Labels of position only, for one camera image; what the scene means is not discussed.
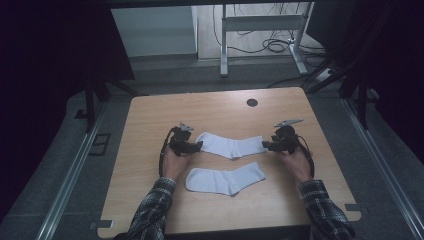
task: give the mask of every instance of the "shirt cuff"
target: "shirt cuff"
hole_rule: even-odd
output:
[[[321,180],[306,181],[299,184],[298,187],[305,202],[310,202],[314,199],[329,198],[327,189]]]
[[[168,191],[170,194],[173,194],[175,191],[175,188],[177,187],[177,183],[170,179],[161,177],[156,182],[153,188],[159,188]]]

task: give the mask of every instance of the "sock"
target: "sock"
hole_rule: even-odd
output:
[[[267,149],[262,146],[262,136],[243,140],[233,140],[205,132],[197,137],[196,142],[200,141],[203,141],[202,151],[217,154],[229,159],[267,151]]]
[[[265,179],[257,162],[233,171],[193,168],[187,176],[186,188],[194,192],[234,195],[242,189]]]

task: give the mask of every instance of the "white metal stand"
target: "white metal stand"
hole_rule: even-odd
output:
[[[272,31],[298,30],[294,43],[290,44],[290,52],[296,63],[300,75],[306,75],[305,64],[299,55],[299,45],[305,32],[309,11],[312,3],[309,2],[301,15],[278,16],[235,16],[227,17],[226,5],[222,6],[222,45],[221,45],[221,77],[228,76],[227,32],[235,31]]]

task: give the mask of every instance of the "plaid sleeve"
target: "plaid sleeve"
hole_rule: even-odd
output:
[[[344,240],[355,236],[346,215],[331,201],[321,180],[303,182],[299,185],[299,190],[312,222],[314,240]]]
[[[164,239],[166,216],[176,185],[172,179],[163,177],[155,182],[135,212],[125,239]]]

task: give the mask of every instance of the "forearm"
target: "forearm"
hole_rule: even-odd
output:
[[[321,180],[303,182],[299,190],[312,221],[315,240],[352,239],[355,236],[346,215],[331,201]]]
[[[134,214],[126,239],[163,239],[175,187],[175,181],[168,178],[155,182]]]

